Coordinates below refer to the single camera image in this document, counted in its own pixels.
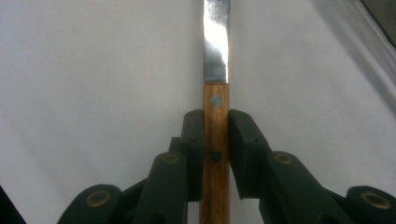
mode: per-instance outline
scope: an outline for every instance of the metal rivet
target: metal rivet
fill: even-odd
[[[361,198],[373,207],[390,209],[390,202],[387,199],[369,190],[362,192]]]
[[[210,104],[212,104],[214,107],[219,107],[222,105],[222,98],[219,95],[214,95],[212,98],[210,98]]]
[[[211,151],[210,152],[210,160],[213,162],[221,161],[221,152],[220,151]]]
[[[99,189],[87,197],[85,204],[87,204],[89,207],[99,207],[110,201],[110,195],[111,194],[108,190]]]
[[[275,159],[281,163],[290,164],[293,162],[293,159],[286,154],[276,154]]]
[[[178,156],[174,154],[166,154],[163,156],[163,162],[166,163],[177,163],[178,162]]]

